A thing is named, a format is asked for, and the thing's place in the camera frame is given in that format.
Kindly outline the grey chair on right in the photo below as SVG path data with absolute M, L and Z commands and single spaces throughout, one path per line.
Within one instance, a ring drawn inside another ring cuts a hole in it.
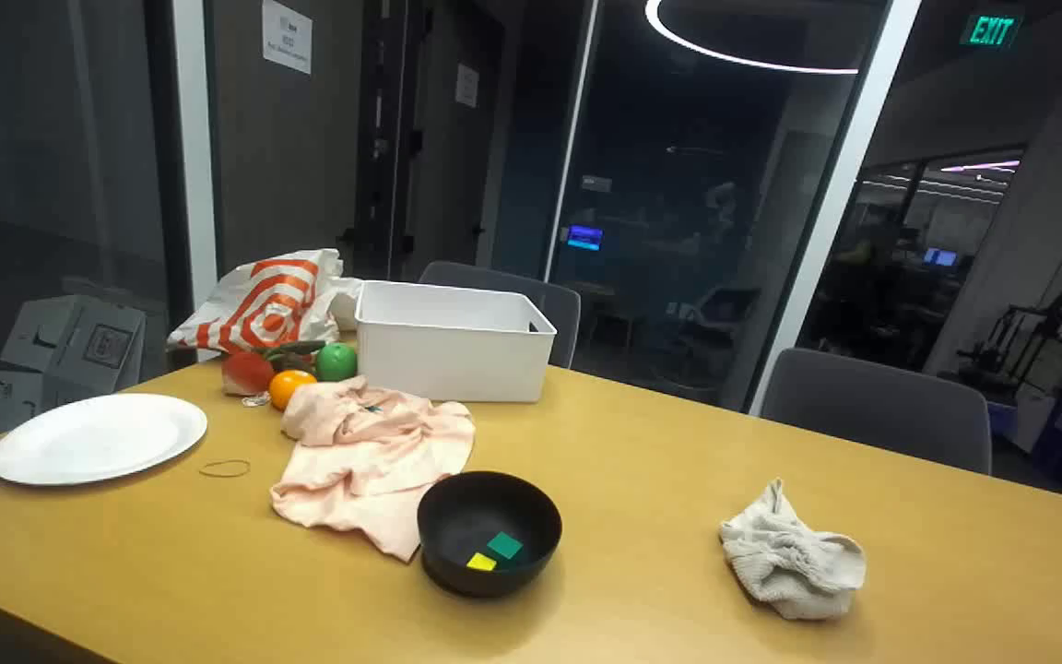
M 970 474 L 993 469 L 987 400 L 931 372 L 788 348 L 761 412 Z

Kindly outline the rubber band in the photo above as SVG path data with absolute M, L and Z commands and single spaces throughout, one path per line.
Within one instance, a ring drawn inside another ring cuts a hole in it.
M 208 481 L 240 481 L 248 474 L 251 474 L 251 461 L 245 461 L 245 458 L 220 458 L 220 461 L 208 461 L 198 469 L 198 476 L 208 476 Z

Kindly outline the grey towel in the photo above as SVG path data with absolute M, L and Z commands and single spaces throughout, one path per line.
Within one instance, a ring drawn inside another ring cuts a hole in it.
M 867 554 L 840 533 L 815 533 L 772 481 L 719 523 L 719 551 L 746 594 L 783 620 L 840 620 L 867 588 Z

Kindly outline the white plastic bin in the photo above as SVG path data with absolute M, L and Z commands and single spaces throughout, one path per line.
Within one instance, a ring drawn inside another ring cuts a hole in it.
M 373 389 L 456 401 L 536 401 L 554 321 L 520 292 L 368 281 L 354 303 Z

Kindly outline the red toy pepper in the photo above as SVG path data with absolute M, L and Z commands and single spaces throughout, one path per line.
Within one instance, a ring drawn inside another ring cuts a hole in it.
M 256 351 L 232 351 L 225 362 L 220 362 L 220 389 L 230 396 L 262 396 L 273 380 L 273 365 L 256 353 Z

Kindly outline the white paper sign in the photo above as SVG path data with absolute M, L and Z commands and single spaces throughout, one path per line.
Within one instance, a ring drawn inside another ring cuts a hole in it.
M 262 58 L 295 73 L 312 72 L 312 17 L 284 0 L 262 0 Z

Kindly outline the yellow block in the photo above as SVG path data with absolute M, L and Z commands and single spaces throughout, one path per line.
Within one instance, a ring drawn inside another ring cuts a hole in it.
M 493 561 L 492 554 L 472 554 L 472 557 L 465 561 L 465 568 L 472 568 L 472 572 L 493 572 L 498 561 Z

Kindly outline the green exit sign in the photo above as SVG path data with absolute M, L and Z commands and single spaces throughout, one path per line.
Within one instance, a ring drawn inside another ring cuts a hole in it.
M 1006 49 L 1018 33 L 1020 17 L 1018 15 L 975 15 L 964 46 L 966 49 Z

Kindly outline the pink crumpled towel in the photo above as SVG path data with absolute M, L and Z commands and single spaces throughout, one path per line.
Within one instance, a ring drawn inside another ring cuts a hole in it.
M 461 401 L 430 401 L 364 380 L 299 389 L 280 432 L 293 439 L 268 507 L 299 527 L 363 533 L 408 561 L 417 507 L 472 458 L 476 422 Z

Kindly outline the black bowl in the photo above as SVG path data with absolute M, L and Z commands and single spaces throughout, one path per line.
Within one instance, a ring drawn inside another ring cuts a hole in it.
M 508 533 L 525 543 L 518 561 L 498 561 L 486 543 Z M 563 522 L 554 497 L 508 474 L 461 474 L 440 481 L 417 507 L 422 568 L 451 594 L 508 597 L 525 592 L 554 557 Z M 493 572 L 465 561 L 492 554 Z

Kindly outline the orange white patterned bag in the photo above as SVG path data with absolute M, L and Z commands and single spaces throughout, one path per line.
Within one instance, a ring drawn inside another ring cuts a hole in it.
M 344 256 L 334 249 L 284 251 L 230 268 L 167 345 L 191 351 L 273 351 L 334 341 L 333 314 Z

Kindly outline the white round plate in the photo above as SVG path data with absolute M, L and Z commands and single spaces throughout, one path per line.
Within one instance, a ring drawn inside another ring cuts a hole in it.
M 55 407 L 0 439 L 0 481 L 20 486 L 87 486 L 187 455 L 211 422 L 173 396 L 96 396 Z

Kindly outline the green block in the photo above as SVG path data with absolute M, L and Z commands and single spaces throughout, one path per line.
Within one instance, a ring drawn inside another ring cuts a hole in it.
M 525 543 L 508 533 L 498 533 L 492 534 L 486 551 L 498 557 L 498 561 L 518 561 Z

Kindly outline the green ball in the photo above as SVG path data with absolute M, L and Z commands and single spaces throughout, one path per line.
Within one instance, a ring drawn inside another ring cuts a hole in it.
M 348 345 L 323 345 L 316 351 L 316 377 L 321 380 L 350 380 L 357 372 L 357 351 Z

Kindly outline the orange fruit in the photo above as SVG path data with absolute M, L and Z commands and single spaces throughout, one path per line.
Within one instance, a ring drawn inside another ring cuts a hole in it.
M 316 377 L 305 372 L 305 370 L 280 370 L 280 372 L 273 372 L 273 380 L 268 380 L 268 407 L 273 407 L 273 411 L 289 411 L 293 396 L 295 396 L 299 389 L 305 389 L 305 384 L 316 384 Z

